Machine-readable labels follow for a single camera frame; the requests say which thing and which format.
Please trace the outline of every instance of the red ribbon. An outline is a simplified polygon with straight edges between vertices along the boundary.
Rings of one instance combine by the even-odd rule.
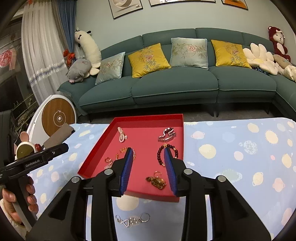
[[[67,58],[67,66],[70,67],[72,60],[75,58],[75,54],[74,53],[70,53],[68,54],[68,58]]]
[[[74,53],[70,53],[68,49],[66,49],[64,52],[63,52],[63,56],[64,57],[67,57],[67,66],[68,68],[71,66],[71,63],[72,63],[72,60],[74,59],[75,57],[75,54]]]

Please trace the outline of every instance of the light blue pillow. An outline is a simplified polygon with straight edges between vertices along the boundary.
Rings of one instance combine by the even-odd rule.
[[[121,78],[125,52],[119,53],[101,61],[100,72],[96,78],[96,85],[108,80]]]
[[[172,67],[194,66],[209,69],[207,61],[207,39],[171,38]]]

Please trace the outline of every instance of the yellow pillow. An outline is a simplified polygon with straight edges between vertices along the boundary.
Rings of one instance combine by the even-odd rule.
[[[148,73],[171,68],[160,44],[151,45],[128,56],[133,69],[133,78],[142,77]]]
[[[212,40],[216,54],[216,66],[239,66],[252,68],[240,44]]]

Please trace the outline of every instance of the picture frame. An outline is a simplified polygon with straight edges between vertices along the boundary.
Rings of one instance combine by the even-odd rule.
[[[249,10],[246,0],[221,0],[223,4]]]
[[[159,6],[168,3],[177,3],[177,2],[212,2],[216,3],[216,0],[149,0],[150,6]]]
[[[141,0],[109,0],[113,19],[143,9]]]

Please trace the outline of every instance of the embroidered pillow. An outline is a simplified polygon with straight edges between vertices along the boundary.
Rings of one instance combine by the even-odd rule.
[[[194,66],[209,69],[207,39],[171,38],[171,41],[170,66]]]
[[[148,73],[170,68],[160,43],[134,52],[128,58],[131,62],[133,78],[140,78]]]
[[[216,66],[251,68],[240,44],[212,40],[216,54]]]
[[[124,55],[125,52],[122,52],[101,61],[100,72],[96,78],[96,85],[108,80],[121,78]]]

